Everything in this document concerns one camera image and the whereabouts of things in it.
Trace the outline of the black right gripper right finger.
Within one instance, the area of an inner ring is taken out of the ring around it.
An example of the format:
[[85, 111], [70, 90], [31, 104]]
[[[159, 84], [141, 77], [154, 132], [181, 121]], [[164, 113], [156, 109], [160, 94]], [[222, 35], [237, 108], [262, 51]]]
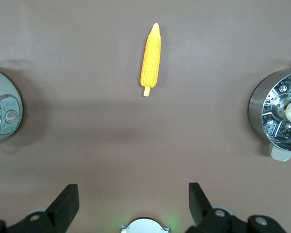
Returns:
[[188, 233], [284, 233], [274, 219], [252, 215], [242, 221], [223, 208], [214, 208], [198, 183], [189, 184], [189, 209], [194, 221]]

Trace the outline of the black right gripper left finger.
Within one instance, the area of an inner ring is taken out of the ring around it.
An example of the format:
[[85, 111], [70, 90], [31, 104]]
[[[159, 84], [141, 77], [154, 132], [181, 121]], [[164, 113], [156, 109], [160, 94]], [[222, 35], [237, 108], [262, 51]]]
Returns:
[[65, 233], [78, 211], [78, 185], [69, 184], [46, 210], [33, 212], [9, 227], [0, 220], [0, 233]]

